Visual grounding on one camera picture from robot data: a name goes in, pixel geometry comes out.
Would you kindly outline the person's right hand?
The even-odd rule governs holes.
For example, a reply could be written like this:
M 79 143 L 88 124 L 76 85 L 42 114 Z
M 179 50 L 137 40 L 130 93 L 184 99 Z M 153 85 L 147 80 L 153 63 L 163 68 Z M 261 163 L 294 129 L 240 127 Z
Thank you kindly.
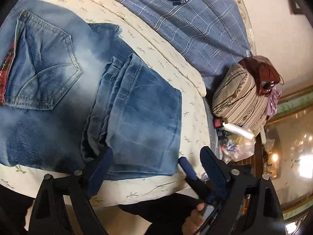
M 191 215 L 185 219 L 182 226 L 183 235 L 200 234 L 196 231 L 204 224 L 205 219 L 202 217 L 202 210 L 205 208 L 204 203 L 197 205 L 196 209 L 191 212 Z

